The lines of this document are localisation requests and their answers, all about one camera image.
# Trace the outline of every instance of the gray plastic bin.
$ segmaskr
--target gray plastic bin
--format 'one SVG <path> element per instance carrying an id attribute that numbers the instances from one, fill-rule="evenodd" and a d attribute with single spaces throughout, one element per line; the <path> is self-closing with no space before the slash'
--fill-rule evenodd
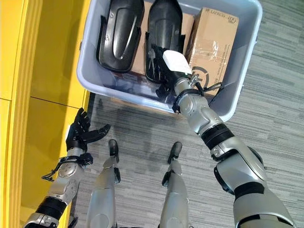
<path id="1" fill-rule="evenodd" d="M 228 62 L 224 89 L 212 102 L 211 108 L 223 121 L 235 112 L 246 71 L 256 43 L 262 18 L 257 0 L 179 0 L 185 13 L 196 15 L 202 7 L 209 7 L 239 17 L 239 25 Z M 77 66 L 77 77 L 87 90 L 139 105 L 172 112 L 172 105 L 158 101 L 154 91 L 144 83 L 114 77 L 96 59 L 100 16 L 107 16 L 110 0 L 91 0 Z"/>

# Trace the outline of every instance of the yellow panel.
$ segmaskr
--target yellow panel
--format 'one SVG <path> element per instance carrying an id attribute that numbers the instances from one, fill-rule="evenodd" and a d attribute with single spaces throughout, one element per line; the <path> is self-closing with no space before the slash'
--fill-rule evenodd
<path id="1" fill-rule="evenodd" d="M 11 94 L 7 166 L 4 173 L 6 186 L 4 203 L 1 205 L 5 214 L 0 226 L 4 228 L 16 228 L 19 225 L 25 133 L 41 3 L 40 0 L 24 0 L 22 7 Z"/>
<path id="2" fill-rule="evenodd" d="M 41 176 L 55 168 L 59 157 L 67 155 L 66 130 L 77 111 L 76 108 L 30 98 L 21 195 L 21 206 L 27 210 L 21 211 L 21 219 L 27 219 L 30 209 L 36 209 L 46 196 L 51 182 L 42 180 Z"/>
<path id="3" fill-rule="evenodd" d="M 31 96 L 81 107 L 84 88 L 76 67 L 89 0 L 45 0 L 36 48 Z"/>
<path id="4" fill-rule="evenodd" d="M 1 157 L 0 157 L 0 224 L 3 224 L 3 219 L 5 218 L 5 183 L 6 183 L 6 169 L 7 166 L 7 153 L 8 153 L 8 134 L 9 134 L 9 117 L 10 117 L 10 103 L 11 101 L 0 99 L 0 126 L 1 126 Z"/>
<path id="5" fill-rule="evenodd" d="M 0 98 L 11 100 L 23 0 L 2 0 Z"/>

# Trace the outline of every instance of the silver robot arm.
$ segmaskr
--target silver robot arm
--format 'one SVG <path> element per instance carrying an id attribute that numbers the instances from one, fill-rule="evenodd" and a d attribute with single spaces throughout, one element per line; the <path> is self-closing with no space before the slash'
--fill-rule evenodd
<path id="1" fill-rule="evenodd" d="M 166 86 L 178 96 L 175 105 L 218 162 L 214 168 L 216 179 L 223 190 L 235 195 L 235 227 L 295 227 L 285 206 L 267 186 L 261 157 L 235 137 L 209 108 L 206 98 L 193 90 L 188 79 L 191 69 L 185 57 L 159 47 L 154 49 L 161 71 L 167 77 Z"/>
<path id="2" fill-rule="evenodd" d="M 58 227 L 59 219 L 77 193 L 79 182 L 84 175 L 84 166 L 93 163 L 92 156 L 87 153 L 87 144 L 102 139 L 111 126 L 107 124 L 90 132 L 89 127 L 90 119 L 83 108 L 80 108 L 66 139 L 67 156 L 60 159 L 50 174 L 42 177 L 53 184 L 36 212 L 30 215 L 24 228 Z M 53 180 L 52 176 L 56 172 L 58 176 Z"/>

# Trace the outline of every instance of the floor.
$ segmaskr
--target floor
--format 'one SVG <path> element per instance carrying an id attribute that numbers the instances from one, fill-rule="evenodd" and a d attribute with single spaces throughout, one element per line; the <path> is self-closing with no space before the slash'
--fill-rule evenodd
<path id="1" fill-rule="evenodd" d="M 264 16 L 258 43 L 227 126 L 255 148 L 267 167 L 269 188 L 282 200 L 298 227 L 304 227 L 304 1 L 261 0 Z M 107 141 L 120 148 L 122 182 L 116 186 L 119 226 L 156 228 L 166 189 L 161 180 L 175 141 L 194 228 L 233 227 L 234 197 L 213 176 L 215 162 L 186 120 L 156 114 L 96 95 L 92 128 L 112 125 L 105 139 L 89 145 L 94 164 L 85 171 L 74 202 L 77 228 L 85 227 L 90 193 L 108 157 Z"/>

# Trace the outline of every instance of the cardboard box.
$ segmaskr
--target cardboard box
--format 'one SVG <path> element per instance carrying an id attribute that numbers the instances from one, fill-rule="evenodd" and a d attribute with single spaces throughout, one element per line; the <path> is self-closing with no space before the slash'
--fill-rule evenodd
<path id="1" fill-rule="evenodd" d="M 218 10 L 203 8 L 196 16 L 185 56 L 202 87 L 223 81 L 237 28 L 237 17 Z"/>
<path id="2" fill-rule="evenodd" d="M 134 59 L 134 63 L 132 66 L 131 71 L 144 75 L 145 74 L 145 53 L 144 53 L 144 44 L 145 44 L 145 33 L 148 30 L 148 16 L 149 16 L 149 11 L 150 8 L 152 6 L 152 3 L 150 2 L 144 2 L 144 16 L 142 19 L 142 35 L 141 35 L 141 39 L 139 41 L 139 45 L 138 45 L 138 49 L 136 52 L 136 56 Z M 187 49 L 187 45 L 188 45 L 188 41 L 190 38 L 190 34 L 191 34 L 191 30 L 192 30 L 192 25 L 194 22 L 194 16 L 191 14 L 187 14 L 187 13 L 183 13 L 182 14 L 183 19 L 182 19 L 182 25 L 181 25 L 181 34 L 182 35 L 186 35 L 185 37 L 185 43 L 184 43 L 184 52 L 183 54 L 185 54 L 186 49 Z"/>

